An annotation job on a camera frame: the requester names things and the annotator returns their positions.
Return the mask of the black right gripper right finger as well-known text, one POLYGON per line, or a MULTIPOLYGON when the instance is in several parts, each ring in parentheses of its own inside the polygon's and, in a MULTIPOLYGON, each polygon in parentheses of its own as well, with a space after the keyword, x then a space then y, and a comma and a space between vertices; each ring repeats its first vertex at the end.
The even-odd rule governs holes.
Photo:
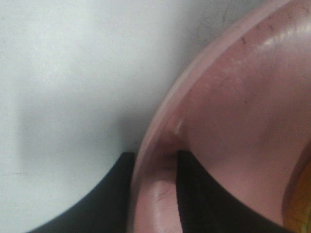
POLYGON ((227 192, 189 151, 177 153, 176 195, 184 233, 286 233, 227 192))

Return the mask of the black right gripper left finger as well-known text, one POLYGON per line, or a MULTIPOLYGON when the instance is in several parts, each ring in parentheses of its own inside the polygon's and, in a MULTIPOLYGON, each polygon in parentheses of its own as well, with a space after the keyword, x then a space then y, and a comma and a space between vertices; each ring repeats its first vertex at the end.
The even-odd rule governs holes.
POLYGON ((79 202, 32 233, 125 233, 135 154, 124 152, 79 202))

